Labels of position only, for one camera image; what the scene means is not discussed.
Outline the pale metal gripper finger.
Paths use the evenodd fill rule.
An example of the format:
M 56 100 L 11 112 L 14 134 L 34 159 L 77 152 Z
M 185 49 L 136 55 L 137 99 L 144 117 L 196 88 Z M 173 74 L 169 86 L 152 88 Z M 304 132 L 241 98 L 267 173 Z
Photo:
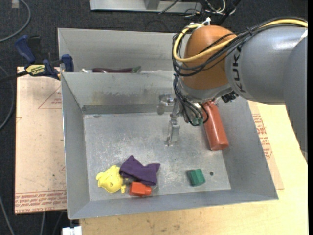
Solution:
M 176 120 L 172 120 L 170 127 L 171 127 L 170 142 L 175 143 L 178 141 L 180 125 L 177 123 Z
M 171 138 L 172 138 L 172 125 L 168 124 L 167 139 L 165 142 L 167 146 L 171 145 Z

